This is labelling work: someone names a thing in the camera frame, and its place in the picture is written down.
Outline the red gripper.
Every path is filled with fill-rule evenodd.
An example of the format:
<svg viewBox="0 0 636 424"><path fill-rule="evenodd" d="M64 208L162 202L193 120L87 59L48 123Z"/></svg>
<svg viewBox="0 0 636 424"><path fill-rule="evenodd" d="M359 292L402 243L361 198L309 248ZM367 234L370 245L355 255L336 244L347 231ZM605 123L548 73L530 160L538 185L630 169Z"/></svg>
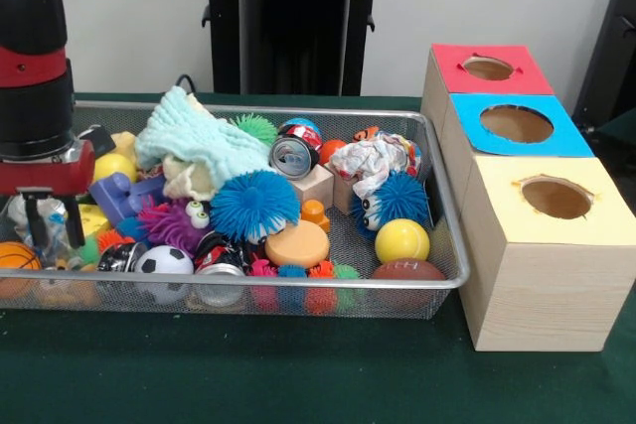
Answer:
<svg viewBox="0 0 636 424"><path fill-rule="evenodd" d="M1 194L46 193L64 196L66 231L71 248L84 246L85 240L76 195L84 194L93 179L94 149L90 141L76 139L65 152L33 161L1 161ZM25 212L33 243L47 247L47 226L38 210L38 196L25 195Z"/></svg>

